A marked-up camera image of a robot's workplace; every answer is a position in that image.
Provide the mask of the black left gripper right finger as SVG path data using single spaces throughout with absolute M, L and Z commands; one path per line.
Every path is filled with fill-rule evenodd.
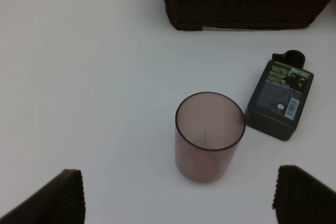
M 296 165 L 280 166 L 272 208 L 278 223 L 335 223 L 335 191 Z

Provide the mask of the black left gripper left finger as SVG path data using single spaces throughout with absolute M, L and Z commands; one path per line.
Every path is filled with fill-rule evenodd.
M 1 223 L 84 223 L 82 173 L 64 169 L 44 187 L 1 217 Z

